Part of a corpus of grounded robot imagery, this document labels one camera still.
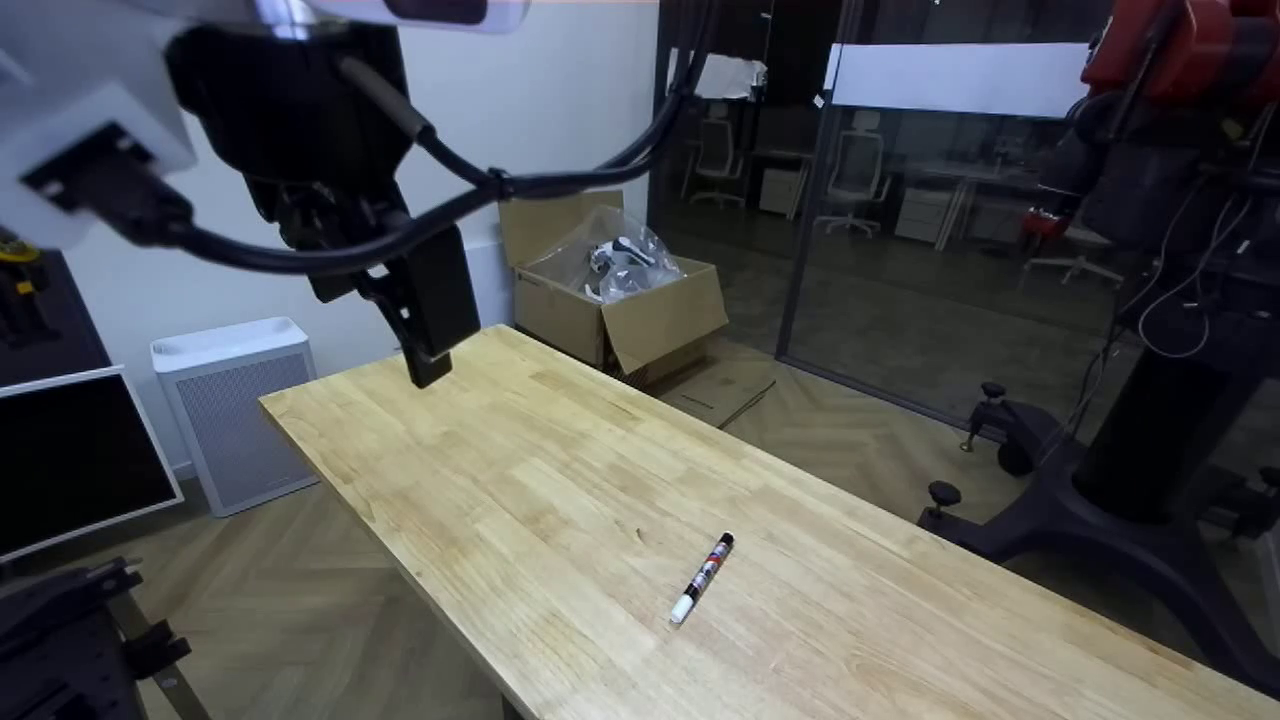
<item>open cardboard box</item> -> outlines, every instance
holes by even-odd
[[[656,386],[704,357],[724,317],[714,263],[677,258],[678,279],[595,305],[537,274],[595,209],[622,209],[618,192],[502,205],[502,258],[511,263],[514,324],[543,345],[609,368],[633,386]]]

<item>white wall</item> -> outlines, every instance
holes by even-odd
[[[514,36],[405,32],[405,65],[417,105],[471,159],[499,170],[580,170],[604,159],[646,124],[656,0],[537,0]],[[172,185],[194,201],[201,226],[276,246],[235,174],[229,174],[190,124],[194,170]],[[426,209],[461,185],[411,155],[400,170],[411,209]],[[464,219],[469,246],[497,237],[497,213]],[[397,354],[393,332],[363,300],[317,305],[305,279],[210,267],[179,254],[143,254],[95,230],[67,248],[85,305],[127,368],[167,464],[186,464],[163,398],[147,368],[147,345],[172,332],[292,317],[320,372],[340,372]]]

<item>pen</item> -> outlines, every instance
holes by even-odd
[[[707,561],[692,573],[692,580],[684,586],[684,591],[677,595],[673,606],[673,630],[678,630],[686,620],[686,611],[697,610],[697,602],[713,587],[720,566],[727,561],[733,553],[733,536],[724,532],[714,541],[714,548],[707,553]]]

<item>monitor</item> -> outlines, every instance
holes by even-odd
[[[0,386],[0,566],[179,502],[119,368]]]

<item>tabletop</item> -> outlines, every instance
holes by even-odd
[[[263,407],[529,716],[1274,716],[511,329],[452,364]],[[735,548],[673,630],[720,532]]]

